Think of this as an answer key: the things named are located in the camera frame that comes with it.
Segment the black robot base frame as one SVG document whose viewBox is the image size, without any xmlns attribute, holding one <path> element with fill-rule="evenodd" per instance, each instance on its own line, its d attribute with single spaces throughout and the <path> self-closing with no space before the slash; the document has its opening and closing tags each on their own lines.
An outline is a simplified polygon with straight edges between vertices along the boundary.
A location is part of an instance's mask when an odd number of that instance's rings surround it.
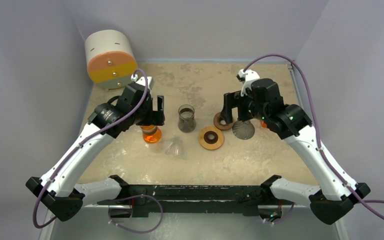
<svg viewBox="0 0 384 240">
<path fill-rule="evenodd" d="M 160 212 L 261 217 L 266 206 L 291 204 L 291 201 L 276 199 L 261 185 L 130 184 L 119 176 L 112 175 L 112 178 L 120 183 L 120 193 L 98 204 L 131 207 L 134 218 Z"/>
</svg>

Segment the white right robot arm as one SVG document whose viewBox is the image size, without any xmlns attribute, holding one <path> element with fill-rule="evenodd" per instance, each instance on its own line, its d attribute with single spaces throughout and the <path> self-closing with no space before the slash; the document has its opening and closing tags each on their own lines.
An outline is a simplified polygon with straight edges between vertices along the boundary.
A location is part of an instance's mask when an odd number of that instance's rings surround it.
<svg viewBox="0 0 384 240">
<path fill-rule="evenodd" d="M 267 128 L 284 140 L 302 159 L 317 181 L 306 185 L 273 175 L 261 184 L 260 196 L 268 204 L 286 200 L 310 208 L 324 224 L 331 225 L 344 217 L 358 199 L 370 193 L 364 182 L 356 182 L 317 142 L 316 128 L 306 112 L 296 104 L 285 104 L 279 86 L 270 78 L 251 82 L 249 87 L 223 95 L 220 117 L 233 122 L 232 110 L 238 120 L 262 120 Z"/>
</svg>

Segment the clear ribbed glass dripper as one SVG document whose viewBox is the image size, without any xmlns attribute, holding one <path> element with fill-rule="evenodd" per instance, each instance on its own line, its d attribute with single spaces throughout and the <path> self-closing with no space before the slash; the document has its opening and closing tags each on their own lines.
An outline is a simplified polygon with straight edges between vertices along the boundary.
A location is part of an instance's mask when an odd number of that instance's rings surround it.
<svg viewBox="0 0 384 240">
<path fill-rule="evenodd" d="M 172 157 L 181 157 L 184 153 L 180 137 L 173 137 L 164 142 L 164 153 Z"/>
</svg>

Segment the orange glass carafe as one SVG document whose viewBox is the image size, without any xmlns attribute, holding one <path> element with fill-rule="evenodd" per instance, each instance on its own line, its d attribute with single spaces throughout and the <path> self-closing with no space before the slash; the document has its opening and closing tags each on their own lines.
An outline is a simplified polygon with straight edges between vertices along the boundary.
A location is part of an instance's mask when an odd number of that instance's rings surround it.
<svg viewBox="0 0 384 240">
<path fill-rule="evenodd" d="M 156 125 L 140 126 L 142 138 L 148 144 L 157 143 L 162 138 L 162 132 Z"/>
</svg>

